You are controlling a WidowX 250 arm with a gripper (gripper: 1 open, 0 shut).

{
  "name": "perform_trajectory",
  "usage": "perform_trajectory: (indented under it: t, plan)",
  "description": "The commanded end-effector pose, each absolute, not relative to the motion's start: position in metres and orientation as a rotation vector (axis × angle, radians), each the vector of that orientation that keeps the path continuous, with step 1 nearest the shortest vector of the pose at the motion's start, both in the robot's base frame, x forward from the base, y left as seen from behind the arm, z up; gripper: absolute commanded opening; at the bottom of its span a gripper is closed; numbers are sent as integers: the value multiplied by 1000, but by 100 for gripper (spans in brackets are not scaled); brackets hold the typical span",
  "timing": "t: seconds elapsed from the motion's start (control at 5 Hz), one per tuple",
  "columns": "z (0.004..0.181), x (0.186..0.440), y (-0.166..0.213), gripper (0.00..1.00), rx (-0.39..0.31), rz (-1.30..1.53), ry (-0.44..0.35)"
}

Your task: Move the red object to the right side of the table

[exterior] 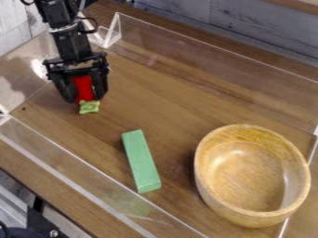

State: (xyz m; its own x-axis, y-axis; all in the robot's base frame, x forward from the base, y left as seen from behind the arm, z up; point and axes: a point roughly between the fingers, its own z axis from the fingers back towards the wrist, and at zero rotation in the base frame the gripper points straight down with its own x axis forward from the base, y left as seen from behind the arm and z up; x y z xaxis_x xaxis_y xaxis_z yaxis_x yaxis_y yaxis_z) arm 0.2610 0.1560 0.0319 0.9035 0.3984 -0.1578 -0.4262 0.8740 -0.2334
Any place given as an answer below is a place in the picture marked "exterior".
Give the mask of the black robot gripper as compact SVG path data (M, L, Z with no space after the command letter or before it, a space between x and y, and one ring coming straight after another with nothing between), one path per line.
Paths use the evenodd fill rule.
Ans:
M88 33L91 31L82 22L50 32L59 56L46 59L43 65L47 69L47 78L54 82L68 103L74 103L78 97L78 88L71 79L75 76L91 76L95 100L101 100L109 91L107 54L93 49Z

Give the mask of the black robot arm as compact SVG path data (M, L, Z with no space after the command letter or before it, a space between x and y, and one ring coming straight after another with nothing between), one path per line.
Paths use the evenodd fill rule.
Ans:
M84 17L79 13L97 0L20 0L26 6L34 5L43 22L50 26L59 56L46 59L47 78L58 88L68 103L82 100L101 100L109 91L107 54L91 48Z

